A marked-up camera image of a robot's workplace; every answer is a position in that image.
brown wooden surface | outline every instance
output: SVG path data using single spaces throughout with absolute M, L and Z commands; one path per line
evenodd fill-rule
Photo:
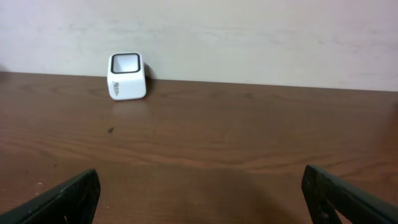
M 95 223 L 310 223 L 306 164 L 398 205 L 398 93 L 0 73 L 0 103 L 0 213 L 91 167 Z

white wall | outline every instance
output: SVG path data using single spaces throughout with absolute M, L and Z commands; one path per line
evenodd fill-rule
M 397 0 L 0 0 L 0 69 L 398 90 Z

